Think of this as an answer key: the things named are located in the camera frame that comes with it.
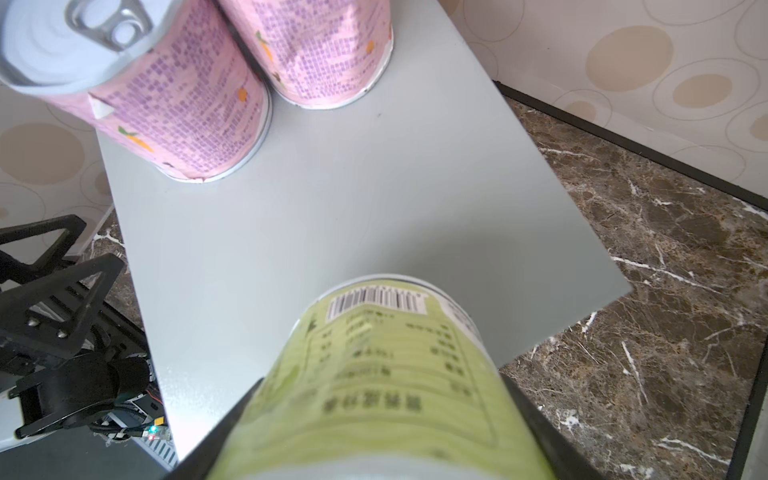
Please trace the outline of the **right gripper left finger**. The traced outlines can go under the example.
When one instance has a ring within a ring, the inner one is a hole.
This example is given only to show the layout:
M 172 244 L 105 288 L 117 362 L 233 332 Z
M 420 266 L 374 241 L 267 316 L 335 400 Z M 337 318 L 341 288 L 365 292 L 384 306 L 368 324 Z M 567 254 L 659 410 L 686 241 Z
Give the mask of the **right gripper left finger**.
M 164 477 L 164 480 L 205 480 L 215 465 L 227 438 L 263 381 L 264 378 L 259 379 L 202 442 Z

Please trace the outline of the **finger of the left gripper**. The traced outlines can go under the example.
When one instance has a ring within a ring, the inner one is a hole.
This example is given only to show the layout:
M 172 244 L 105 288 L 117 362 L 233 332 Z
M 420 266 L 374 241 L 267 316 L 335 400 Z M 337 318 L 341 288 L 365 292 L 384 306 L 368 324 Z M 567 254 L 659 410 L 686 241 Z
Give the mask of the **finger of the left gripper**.
M 74 214 L 1 229 L 1 281 L 31 282 L 66 264 L 87 223 Z
M 2 293 L 1 347 L 34 360 L 74 357 L 123 269 L 105 254 Z

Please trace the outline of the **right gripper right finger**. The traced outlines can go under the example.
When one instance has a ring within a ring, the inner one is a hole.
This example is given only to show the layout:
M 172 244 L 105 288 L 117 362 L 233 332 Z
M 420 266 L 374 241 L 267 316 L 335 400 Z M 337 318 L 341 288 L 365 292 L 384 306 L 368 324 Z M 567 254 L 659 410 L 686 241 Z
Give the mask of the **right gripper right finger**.
M 502 380 L 535 437 L 557 479 L 604 480 L 605 477 L 555 428 L 517 384 L 505 375 Z

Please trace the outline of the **green label can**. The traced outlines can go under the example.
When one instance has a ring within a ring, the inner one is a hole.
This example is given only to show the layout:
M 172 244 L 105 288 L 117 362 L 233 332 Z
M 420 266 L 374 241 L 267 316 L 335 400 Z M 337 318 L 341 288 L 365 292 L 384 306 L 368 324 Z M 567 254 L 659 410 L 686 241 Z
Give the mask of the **green label can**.
M 471 318 L 410 279 L 309 306 L 212 479 L 551 479 Z

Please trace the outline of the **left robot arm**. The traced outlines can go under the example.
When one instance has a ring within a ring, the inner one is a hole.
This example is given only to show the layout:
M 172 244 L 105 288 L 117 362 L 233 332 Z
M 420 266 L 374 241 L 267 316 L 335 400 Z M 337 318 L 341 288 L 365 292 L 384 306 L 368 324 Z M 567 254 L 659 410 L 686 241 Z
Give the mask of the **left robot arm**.
M 1 394 L 8 448 L 78 427 L 139 436 L 160 415 L 132 403 L 152 384 L 146 336 L 106 300 L 123 261 L 66 258 L 85 226 L 69 214 L 1 230 L 2 244 L 57 236 L 31 263 L 1 255 L 13 285 L 1 292 L 1 370 L 16 378 Z

